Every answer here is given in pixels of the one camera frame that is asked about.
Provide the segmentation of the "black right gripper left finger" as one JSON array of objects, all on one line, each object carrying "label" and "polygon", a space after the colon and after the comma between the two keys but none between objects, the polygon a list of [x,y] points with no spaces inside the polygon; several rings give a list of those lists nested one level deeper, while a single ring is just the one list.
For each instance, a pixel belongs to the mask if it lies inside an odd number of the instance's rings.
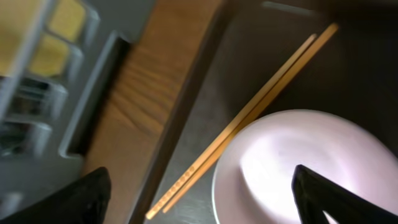
[{"label": "black right gripper left finger", "polygon": [[111,179],[100,167],[44,200],[1,220],[17,223],[102,224],[111,198]]}]

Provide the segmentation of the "yellow plastic plate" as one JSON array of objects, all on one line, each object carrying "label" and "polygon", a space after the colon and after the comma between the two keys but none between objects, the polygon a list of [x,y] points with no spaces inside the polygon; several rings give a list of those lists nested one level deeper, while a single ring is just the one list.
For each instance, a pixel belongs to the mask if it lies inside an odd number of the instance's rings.
[{"label": "yellow plastic plate", "polygon": [[81,1],[1,0],[1,76],[9,77],[22,46],[34,39],[28,71],[43,77],[61,74],[86,16]]}]

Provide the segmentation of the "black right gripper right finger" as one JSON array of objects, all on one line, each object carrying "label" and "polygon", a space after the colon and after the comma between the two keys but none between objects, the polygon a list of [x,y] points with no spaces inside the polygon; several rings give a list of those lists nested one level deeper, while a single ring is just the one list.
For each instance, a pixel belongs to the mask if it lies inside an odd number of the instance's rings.
[{"label": "black right gripper right finger", "polygon": [[326,213],[338,223],[397,223],[397,215],[303,165],[295,167],[292,191],[300,221],[304,224],[328,223]]}]

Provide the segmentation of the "white bowl with rice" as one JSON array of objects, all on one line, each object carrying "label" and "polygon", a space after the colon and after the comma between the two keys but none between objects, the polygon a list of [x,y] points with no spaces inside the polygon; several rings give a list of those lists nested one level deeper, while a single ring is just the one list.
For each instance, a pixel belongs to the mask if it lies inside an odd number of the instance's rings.
[{"label": "white bowl with rice", "polygon": [[298,165],[397,213],[397,158],[380,140],[329,113],[287,110],[246,126],[222,153],[212,183],[216,221],[298,223]]}]

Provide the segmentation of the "wooden chopstick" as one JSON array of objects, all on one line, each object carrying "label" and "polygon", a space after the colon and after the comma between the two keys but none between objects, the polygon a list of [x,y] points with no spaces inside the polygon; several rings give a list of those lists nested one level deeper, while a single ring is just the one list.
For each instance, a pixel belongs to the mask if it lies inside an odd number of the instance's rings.
[{"label": "wooden chopstick", "polygon": [[299,59],[299,57],[311,46],[317,38],[312,34],[281,66],[278,71],[267,81],[267,83],[251,98],[234,119],[222,130],[195,162],[181,175],[181,177],[168,189],[158,202],[146,213],[148,220],[154,218],[161,208],[197,173],[203,163],[216,151],[216,148],[238,127],[249,112],[260,102],[264,95],[279,81],[286,71]]},{"label": "wooden chopstick", "polygon": [[203,163],[197,173],[161,208],[163,213],[168,212],[185,193],[197,182],[203,174],[220,158],[228,144],[240,130],[253,122],[261,112],[276,98],[276,96],[289,84],[301,69],[315,56],[326,42],[338,30],[338,25],[330,24],[320,36],[312,42],[311,46],[299,57],[299,59],[286,71],[279,81],[264,95],[260,102],[249,112],[238,127],[216,148],[216,151]]}]

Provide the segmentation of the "grey plastic dish rack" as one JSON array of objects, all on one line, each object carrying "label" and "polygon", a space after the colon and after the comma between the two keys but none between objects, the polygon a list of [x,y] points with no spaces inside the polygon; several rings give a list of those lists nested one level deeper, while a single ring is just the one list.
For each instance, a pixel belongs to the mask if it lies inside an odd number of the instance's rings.
[{"label": "grey plastic dish rack", "polygon": [[122,52],[136,43],[154,1],[84,0],[86,16],[61,74],[28,71],[22,46],[1,76],[1,217],[23,210],[79,178],[78,144]]}]

